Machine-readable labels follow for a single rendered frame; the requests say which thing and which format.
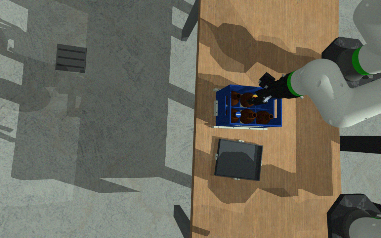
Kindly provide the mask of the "brown glass bottle with yellow cap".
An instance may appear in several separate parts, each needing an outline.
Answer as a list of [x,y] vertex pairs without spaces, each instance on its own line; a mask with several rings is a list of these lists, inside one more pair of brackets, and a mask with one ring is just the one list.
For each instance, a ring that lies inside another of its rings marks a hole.
[[252,93],[244,93],[241,95],[240,98],[240,107],[250,107],[253,106],[253,104],[248,104],[247,100],[252,99],[253,97],[258,97],[257,95],[253,95]]

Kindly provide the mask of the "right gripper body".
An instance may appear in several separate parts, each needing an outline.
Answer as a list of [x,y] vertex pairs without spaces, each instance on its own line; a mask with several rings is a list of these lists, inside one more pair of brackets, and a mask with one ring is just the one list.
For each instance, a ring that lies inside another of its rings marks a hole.
[[270,99],[272,99],[272,98],[283,99],[283,98],[284,98],[283,96],[281,96],[281,94],[280,94],[279,91],[278,91],[277,83],[278,83],[278,80],[276,80],[276,81],[271,85],[271,91],[270,91],[269,93],[267,93],[267,96],[271,96]]

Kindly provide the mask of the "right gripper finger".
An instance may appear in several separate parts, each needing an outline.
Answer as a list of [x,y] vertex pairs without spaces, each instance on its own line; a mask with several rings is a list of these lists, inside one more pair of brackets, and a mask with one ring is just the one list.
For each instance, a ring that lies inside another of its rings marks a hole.
[[269,89],[268,91],[266,91],[265,93],[263,93],[262,95],[256,98],[253,97],[252,99],[248,99],[247,100],[248,104],[254,104],[255,106],[259,104],[267,104],[268,100],[271,98],[271,96],[267,96],[267,93],[269,93],[270,91],[271,89]]
[[[269,86],[270,87],[270,86]],[[257,94],[257,96],[260,96],[262,95],[263,93],[265,93],[265,91],[268,91],[270,88],[267,87],[267,88],[263,88],[261,90],[258,90],[258,91],[255,91],[255,93]]]

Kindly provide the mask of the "brown glass bottle with blue cap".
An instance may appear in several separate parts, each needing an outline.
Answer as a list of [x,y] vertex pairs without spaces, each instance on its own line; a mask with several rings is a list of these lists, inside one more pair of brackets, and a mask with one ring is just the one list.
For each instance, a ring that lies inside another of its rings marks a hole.
[[241,113],[238,110],[232,108],[231,109],[231,123],[236,123],[239,120],[239,117],[241,117]]

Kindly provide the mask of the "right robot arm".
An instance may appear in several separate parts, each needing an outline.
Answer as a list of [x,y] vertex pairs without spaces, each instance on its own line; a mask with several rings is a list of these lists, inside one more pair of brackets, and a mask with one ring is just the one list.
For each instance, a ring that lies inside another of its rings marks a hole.
[[282,74],[277,88],[286,99],[308,95],[323,120],[347,128],[381,113],[381,78],[356,88],[346,81],[372,79],[381,72],[381,0],[362,0],[353,22],[366,44],[342,51],[336,63],[317,59]]

